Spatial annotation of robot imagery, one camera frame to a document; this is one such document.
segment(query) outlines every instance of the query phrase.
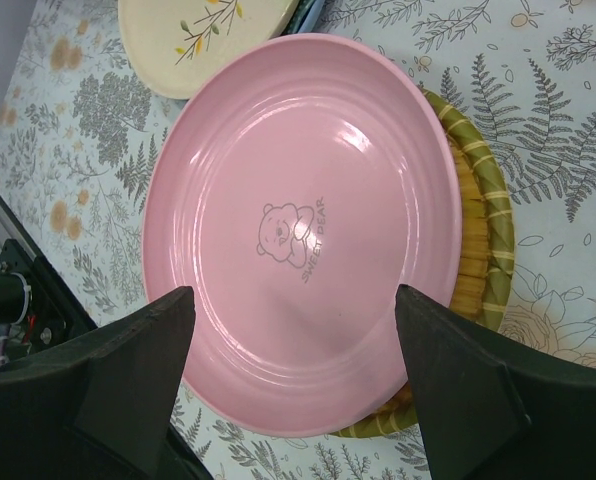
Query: screw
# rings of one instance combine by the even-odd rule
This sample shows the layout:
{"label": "screw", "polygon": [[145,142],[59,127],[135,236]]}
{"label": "screw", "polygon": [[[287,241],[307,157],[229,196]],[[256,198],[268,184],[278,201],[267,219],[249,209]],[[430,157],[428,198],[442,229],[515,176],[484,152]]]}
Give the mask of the screw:
{"label": "screw", "polygon": [[45,345],[49,345],[49,342],[51,342],[51,330],[49,329],[49,327],[46,327],[42,333],[40,334],[40,340],[42,340],[42,342]]}

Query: bear drawing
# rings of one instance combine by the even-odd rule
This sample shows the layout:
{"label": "bear drawing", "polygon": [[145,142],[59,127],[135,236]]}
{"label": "bear drawing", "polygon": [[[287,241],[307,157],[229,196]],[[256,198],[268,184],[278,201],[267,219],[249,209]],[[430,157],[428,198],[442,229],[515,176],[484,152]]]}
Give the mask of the bear drawing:
{"label": "bear drawing", "polygon": [[277,262],[289,262],[296,268],[304,267],[313,208],[296,208],[292,203],[282,207],[267,204],[263,213],[258,230],[258,254],[271,255]]}

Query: pink plate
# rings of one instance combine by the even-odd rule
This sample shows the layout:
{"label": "pink plate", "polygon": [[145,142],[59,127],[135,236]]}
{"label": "pink plate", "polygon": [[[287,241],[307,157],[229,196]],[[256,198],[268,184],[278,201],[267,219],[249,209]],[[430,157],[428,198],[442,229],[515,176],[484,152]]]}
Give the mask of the pink plate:
{"label": "pink plate", "polygon": [[447,305],[458,180],[416,86],[370,49],[292,35],[240,57],[183,110],[151,180],[147,297],[196,292],[184,379],[250,430],[346,427],[407,380],[398,284]]}

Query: white patterned tablecloth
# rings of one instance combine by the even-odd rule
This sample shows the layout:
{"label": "white patterned tablecloth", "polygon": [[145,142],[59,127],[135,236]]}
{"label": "white patterned tablecloth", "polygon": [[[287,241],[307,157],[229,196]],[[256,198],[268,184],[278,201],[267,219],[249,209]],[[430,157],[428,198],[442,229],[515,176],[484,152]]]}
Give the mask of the white patterned tablecloth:
{"label": "white patterned tablecloth", "polygon": [[[516,221],[502,331],[596,367],[596,2],[330,0],[318,28],[380,51],[478,126]],[[0,194],[99,325],[145,303],[145,192],[181,107],[133,74],[116,1],[39,0],[0,116]],[[264,437],[179,393],[172,421],[217,480],[429,478],[416,428]]]}

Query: floral tablecloth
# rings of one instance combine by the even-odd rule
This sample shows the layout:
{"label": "floral tablecloth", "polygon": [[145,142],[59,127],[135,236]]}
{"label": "floral tablecloth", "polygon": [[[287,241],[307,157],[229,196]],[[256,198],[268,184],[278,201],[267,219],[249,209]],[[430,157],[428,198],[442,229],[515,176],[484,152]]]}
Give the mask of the floral tablecloth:
{"label": "floral tablecloth", "polygon": [[[116,15],[115,0],[39,0],[0,115],[0,194],[99,325],[145,303],[145,192],[182,107],[133,74]],[[596,2],[330,0],[318,28],[377,49],[477,125],[514,204],[502,332],[596,367]],[[264,437],[184,386],[172,421],[216,479],[429,477],[416,428]]]}

